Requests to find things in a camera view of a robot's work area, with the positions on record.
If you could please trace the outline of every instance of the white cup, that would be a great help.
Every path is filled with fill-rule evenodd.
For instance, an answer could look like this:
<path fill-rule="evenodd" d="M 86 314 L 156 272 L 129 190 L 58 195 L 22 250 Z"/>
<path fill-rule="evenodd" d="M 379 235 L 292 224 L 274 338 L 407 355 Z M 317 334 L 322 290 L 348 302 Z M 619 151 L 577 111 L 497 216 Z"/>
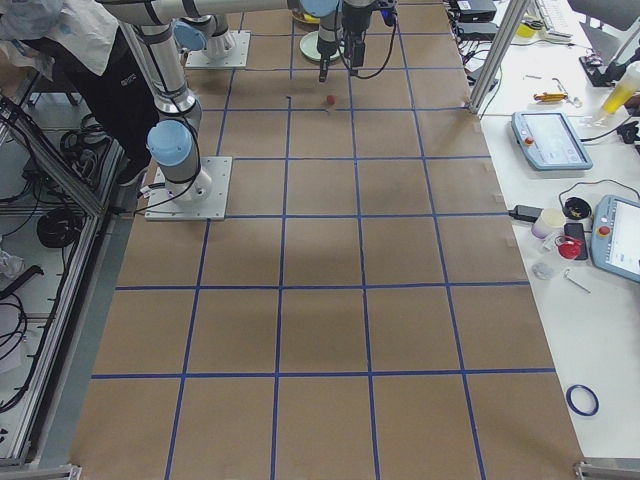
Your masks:
<path fill-rule="evenodd" d="M 546 238 L 556 230 L 564 227 L 567 219 L 560 210 L 556 208 L 545 208 L 531 227 L 531 233 L 538 238 Z"/>

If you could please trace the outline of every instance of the blue-framed tablet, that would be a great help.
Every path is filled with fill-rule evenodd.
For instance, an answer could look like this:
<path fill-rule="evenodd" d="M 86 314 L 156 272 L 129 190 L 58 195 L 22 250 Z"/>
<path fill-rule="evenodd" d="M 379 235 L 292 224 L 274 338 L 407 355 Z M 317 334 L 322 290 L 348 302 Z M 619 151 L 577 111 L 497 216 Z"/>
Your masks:
<path fill-rule="evenodd" d="M 511 128 L 537 170 L 588 170 L 593 167 L 580 137 L 563 112 L 515 112 Z"/>
<path fill-rule="evenodd" d="M 640 282 L 640 203 L 607 195 L 594 213 L 593 264 Z"/>

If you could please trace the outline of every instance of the blue ring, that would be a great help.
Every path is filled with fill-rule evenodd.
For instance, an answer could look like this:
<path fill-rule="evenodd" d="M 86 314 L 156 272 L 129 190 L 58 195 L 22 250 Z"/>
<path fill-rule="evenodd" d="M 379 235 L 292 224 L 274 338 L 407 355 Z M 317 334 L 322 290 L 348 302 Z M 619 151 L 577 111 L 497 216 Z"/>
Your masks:
<path fill-rule="evenodd" d="M 589 393 L 589 395 L 591 395 L 591 398 L 593 399 L 593 402 L 594 402 L 594 406 L 591 411 L 585 412 L 580 410 L 578 407 L 576 407 L 575 403 L 573 403 L 573 400 L 571 398 L 574 390 L 584 390 L 585 392 Z M 575 413 L 577 413 L 578 415 L 581 415 L 583 417 L 593 417 L 596 413 L 598 413 L 598 410 L 600 409 L 600 401 L 598 400 L 598 396 L 593 390 L 591 390 L 589 387 L 585 385 L 572 385 L 571 387 L 569 387 L 569 389 L 567 390 L 566 398 L 567 398 L 567 403 L 569 404 L 569 408 L 573 410 Z"/>

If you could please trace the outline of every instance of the black cloth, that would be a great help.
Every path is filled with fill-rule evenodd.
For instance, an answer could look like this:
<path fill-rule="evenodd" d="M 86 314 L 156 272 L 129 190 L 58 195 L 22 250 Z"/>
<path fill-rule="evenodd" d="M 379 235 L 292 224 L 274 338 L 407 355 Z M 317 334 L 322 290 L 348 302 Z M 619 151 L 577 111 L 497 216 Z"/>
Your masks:
<path fill-rule="evenodd" d="M 43 38 L 27 45 L 53 57 L 107 133 L 118 140 L 134 165 L 148 165 L 147 134 L 159 120 L 153 95 L 124 35 L 118 29 L 107 68 L 89 71 L 59 43 Z"/>

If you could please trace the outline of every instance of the white tabletop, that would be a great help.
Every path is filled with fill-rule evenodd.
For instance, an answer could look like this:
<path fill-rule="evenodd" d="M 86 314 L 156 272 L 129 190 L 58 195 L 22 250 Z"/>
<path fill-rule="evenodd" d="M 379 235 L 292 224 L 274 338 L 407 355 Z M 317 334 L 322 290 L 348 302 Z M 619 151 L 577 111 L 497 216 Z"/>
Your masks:
<path fill-rule="evenodd" d="M 580 32 L 574 42 L 587 45 L 581 43 L 586 39 Z M 536 171 L 515 141 L 511 114 L 521 110 L 564 111 L 581 137 L 607 130 L 583 125 L 584 117 L 595 112 L 610 91 L 591 87 L 578 63 L 584 53 L 577 46 L 539 43 L 512 46 L 503 61 L 502 86 L 482 119 L 482 129 L 509 208 L 516 204 L 558 208 L 558 194 L 579 181 L 609 178 L 640 189 L 640 154 L 616 135 L 586 147 L 594 164 L 588 171 Z M 533 93 L 541 93 L 538 87 L 553 77 L 560 78 L 569 94 L 580 97 L 584 105 L 536 105 Z M 611 126 L 625 118 L 624 112 L 618 112 Z M 607 194 L 637 200 L 633 192 L 611 183 L 579 186 L 564 198 L 579 196 L 595 208 Z M 530 227 L 513 224 L 560 383 L 565 391 L 584 384 L 600 400 L 600 411 L 593 417 L 571 413 L 582 451 L 586 457 L 640 458 L 640 284 L 599 270 L 590 260 L 574 262 L 571 276 L 591 294 L 562 276 L 538 280 L 531 274 L 531 265 L 542 255 L 541 241 L 533 237 Z"/>

